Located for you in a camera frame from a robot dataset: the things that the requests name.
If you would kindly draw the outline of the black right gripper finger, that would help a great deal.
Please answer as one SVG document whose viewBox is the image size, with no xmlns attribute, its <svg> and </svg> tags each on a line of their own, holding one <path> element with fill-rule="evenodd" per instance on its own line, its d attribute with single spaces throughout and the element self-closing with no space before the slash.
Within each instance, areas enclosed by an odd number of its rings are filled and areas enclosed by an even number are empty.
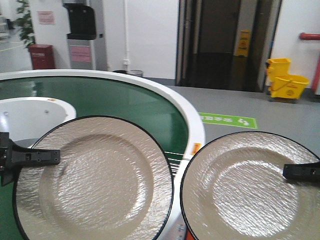
<svg viewBox="0 0 320 240">
<path fill-rule="evenodd" d="M 287 180 L 319 182 L 320 162 L 285 164 L 282 175 Z"/>
</svg>

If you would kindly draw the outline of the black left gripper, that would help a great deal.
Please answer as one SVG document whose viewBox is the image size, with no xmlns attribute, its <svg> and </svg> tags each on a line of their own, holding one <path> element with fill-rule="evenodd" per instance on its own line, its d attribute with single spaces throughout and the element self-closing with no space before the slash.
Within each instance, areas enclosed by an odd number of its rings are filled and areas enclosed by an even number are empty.
<svg viewBox="0 0 320 240">
<path fill-rule="evenodd" d="M 0 133 L 0 185 L 13 181 L 14 168 L 58 165 L 61 162 L 59 149 L 27 148 L 15 144 L 8 132 Z"/>
</svg>

